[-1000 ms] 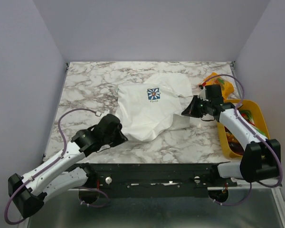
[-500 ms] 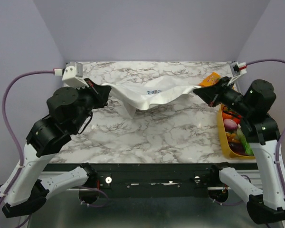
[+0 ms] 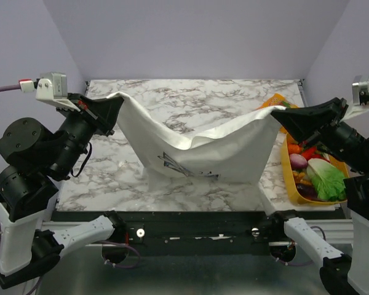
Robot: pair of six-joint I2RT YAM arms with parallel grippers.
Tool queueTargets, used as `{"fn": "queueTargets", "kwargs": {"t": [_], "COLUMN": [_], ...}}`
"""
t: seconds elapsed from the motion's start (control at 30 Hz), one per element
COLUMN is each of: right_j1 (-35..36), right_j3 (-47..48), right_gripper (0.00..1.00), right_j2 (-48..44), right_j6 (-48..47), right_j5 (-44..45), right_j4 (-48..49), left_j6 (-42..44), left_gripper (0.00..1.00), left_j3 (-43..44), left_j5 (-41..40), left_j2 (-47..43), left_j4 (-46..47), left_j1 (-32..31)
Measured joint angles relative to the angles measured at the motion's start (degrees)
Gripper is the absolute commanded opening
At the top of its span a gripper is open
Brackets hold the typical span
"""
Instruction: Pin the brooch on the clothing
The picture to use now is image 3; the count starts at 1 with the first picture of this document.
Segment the white t-shirt with flower print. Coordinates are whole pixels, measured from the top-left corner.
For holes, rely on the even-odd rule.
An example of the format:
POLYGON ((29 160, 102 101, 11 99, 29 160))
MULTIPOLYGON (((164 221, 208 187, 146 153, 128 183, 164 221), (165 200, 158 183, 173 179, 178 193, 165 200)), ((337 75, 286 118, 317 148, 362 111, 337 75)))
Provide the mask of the white t-shirt with flower print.
POLYGON ((123 92, 108 95, 124 100, 117 125, 144 168, 168 178, 205 178, 226 183, 257 184, 281 128, 270 106, 236 117, 193 137, 154 120, 123 92))

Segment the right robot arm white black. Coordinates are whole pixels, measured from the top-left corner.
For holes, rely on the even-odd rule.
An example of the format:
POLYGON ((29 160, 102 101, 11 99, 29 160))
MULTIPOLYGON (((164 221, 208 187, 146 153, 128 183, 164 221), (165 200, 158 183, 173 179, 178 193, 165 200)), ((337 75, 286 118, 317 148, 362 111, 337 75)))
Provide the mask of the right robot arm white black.
POLYGON ((299 143, 325 146, 327 154, 349 165, 358 176, 345 179, 353 225, 352 255, 328 244, 292 210, 273 214, 271 235, 294 240, 319 269, 329 294, 369 294, 369 137, 343 121, 348 105, 334 98, 308 108, 274 110, 271 115, 299 143))

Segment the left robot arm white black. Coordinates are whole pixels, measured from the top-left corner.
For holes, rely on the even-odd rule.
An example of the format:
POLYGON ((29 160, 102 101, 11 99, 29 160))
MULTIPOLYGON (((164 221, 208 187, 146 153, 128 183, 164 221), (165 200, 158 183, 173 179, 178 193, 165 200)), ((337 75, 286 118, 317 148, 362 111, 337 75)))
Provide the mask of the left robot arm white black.
POLYGON ((90 155, 94 135, 111 136, 124 102, 120 95, 91 100, 68 96, 76 109, 61 113, 65 120, 56 132, 38 120, 24 117, 12 122, 0 139, 0 155, 7 168, 0 173, 0 286, 8 289, 40 277, 60 259, 83 246, 108 240, 123 242, 125 221, 114 211, 77 227, 40 230, 38 222, 56 184, 74 175, 82 154, 90 155))

